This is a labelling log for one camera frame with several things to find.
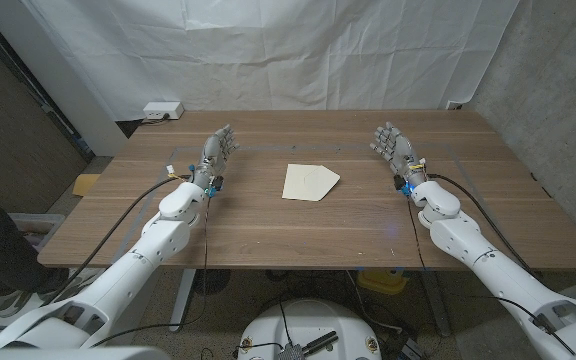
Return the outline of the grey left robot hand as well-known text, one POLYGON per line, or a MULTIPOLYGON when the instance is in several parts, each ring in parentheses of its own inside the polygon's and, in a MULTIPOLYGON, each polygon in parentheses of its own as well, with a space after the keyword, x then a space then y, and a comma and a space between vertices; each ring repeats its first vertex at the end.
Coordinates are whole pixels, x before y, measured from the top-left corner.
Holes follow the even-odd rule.
POLYGON ((234 131, 229 124, 209 136, 195 167, 192 183, 206 189, 213 178, 224 173, 228 158, 238 147, 234 131))

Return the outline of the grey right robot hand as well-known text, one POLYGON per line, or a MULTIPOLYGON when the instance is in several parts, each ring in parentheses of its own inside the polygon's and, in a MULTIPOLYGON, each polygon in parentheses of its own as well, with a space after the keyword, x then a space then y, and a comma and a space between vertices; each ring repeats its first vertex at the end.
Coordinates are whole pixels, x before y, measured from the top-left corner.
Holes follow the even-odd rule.
POLYGON ((390 122, 378 127, 370 148, 381 156, 393 172, 395 189, 405 196, 427 180, 425 160, 419 157, 409 139, 390 122))

